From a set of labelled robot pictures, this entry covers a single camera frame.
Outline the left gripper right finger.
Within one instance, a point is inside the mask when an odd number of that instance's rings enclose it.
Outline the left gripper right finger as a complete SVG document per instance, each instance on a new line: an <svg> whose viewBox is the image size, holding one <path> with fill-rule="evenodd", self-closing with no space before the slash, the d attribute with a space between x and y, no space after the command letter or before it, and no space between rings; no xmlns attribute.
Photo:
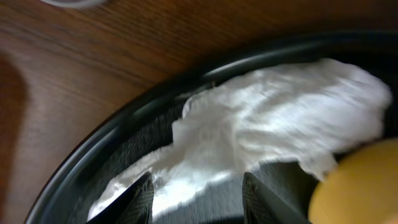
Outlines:
<svg viewBox="0 0 398 224"><path fill-rule="evenodd" d="M242 199L245 224L311 224L249 172L244 174Z"/></svg>

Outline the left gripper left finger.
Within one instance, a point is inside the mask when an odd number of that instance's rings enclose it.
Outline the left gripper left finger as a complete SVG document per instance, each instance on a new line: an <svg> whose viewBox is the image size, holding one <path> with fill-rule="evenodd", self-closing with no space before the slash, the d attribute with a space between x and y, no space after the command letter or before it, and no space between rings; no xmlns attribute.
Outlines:
<svg viewBox="0 0 398 224"><path fill-rule="evenodd" d="M86 224L151 224L153 200L152 176L146 172Z"/></svg>

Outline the white tissue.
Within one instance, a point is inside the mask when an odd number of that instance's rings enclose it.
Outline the white tissue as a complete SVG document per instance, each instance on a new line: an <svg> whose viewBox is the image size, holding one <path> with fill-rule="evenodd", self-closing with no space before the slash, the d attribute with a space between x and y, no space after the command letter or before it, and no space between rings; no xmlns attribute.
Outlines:
<svg viewBox="0 0 398 224"><path fill-rule="evenodd" d="M265 162L298 162L323 180L337 165L335 154L382 135L391 103L380 79L330 58L234 77L191 96L172 123L172 143L112 178L88 218L146 172L152 174L155 216Z"/></svg>

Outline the yellow bowl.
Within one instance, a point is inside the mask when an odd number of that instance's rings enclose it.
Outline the yellow bowl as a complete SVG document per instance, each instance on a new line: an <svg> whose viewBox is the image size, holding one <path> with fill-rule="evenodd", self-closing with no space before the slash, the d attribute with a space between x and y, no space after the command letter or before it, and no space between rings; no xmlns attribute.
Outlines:
<svg viewBox="0 0 398 224"><path fill-rule="evenodd" d="M308 218L319 224L397 223L397 139L366 146L317 185Z"/></svg>

